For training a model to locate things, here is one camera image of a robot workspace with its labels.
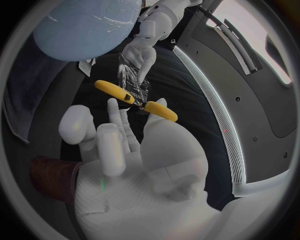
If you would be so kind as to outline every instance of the gray towel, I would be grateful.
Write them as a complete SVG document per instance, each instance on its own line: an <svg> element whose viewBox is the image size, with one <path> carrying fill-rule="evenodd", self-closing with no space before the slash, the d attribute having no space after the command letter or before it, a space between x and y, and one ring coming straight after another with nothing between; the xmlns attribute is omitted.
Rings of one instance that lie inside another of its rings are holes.
<svg viewBox="0 0 300 240"><path fill-rule="evenodd" d="M24 143L29 143L29 130L37 107L67 63L44 54L32 35L20 50L8 77L3 112L12 133Z"/></svg>

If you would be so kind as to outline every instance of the small plastic packet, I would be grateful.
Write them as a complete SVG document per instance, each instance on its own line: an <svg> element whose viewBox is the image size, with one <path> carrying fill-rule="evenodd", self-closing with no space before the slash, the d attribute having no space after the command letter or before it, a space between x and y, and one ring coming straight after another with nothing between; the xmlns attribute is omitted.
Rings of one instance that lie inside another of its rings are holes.
<svg viewBox="0 0 300 240"><path fill-rule="evenodd" d="M150 99L151 85L145 78L142 84L138 82L139 69L135 67L122 53L119 53L117 78L119 87L129 92L137 104L146 103Z"/></svg>

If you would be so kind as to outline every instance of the blue rounded object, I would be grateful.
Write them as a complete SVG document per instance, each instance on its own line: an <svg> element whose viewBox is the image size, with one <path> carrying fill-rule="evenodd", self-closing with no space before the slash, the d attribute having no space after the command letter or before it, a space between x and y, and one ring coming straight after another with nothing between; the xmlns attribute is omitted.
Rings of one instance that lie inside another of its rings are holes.
<svg viewBox="0 0 300 240"><path fill-rule="evenodd" d="M48 56L77 62L101 56L131 32L142 0L65 0L33 31Z"/></svg>

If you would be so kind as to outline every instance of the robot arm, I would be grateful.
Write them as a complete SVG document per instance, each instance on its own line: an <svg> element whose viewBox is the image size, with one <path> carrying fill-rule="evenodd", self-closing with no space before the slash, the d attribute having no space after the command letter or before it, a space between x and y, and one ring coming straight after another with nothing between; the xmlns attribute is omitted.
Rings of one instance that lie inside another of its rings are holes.
<svg viewBox="0 0 300 240"><path fill-rule="evenodd" d="M140 84L156 61L153 46L170 35L183 18L186 7L201 3L202 0L160 0L139 17L139 34L122 54L139 69L137 80Z"/></svg>

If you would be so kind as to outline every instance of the yellow scissor handle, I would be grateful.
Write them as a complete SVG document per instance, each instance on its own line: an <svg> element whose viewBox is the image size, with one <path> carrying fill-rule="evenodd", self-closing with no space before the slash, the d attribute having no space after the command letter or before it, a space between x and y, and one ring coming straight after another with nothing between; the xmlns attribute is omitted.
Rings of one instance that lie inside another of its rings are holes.
<svg viewBox="0 0 300 240"><path fill-rule="evenodd" d="M172 122L176 122L178 120L178 116L175 112L155 101L148 101L145 104L144 110Z"/></svg>
<svg viewBox="0 0 300 240"><path fill-rule="evenodd" d="M135 98L129 92L108 81L98 80L95 82L94 86L125 103L133 104L135 102Z"/></svg>

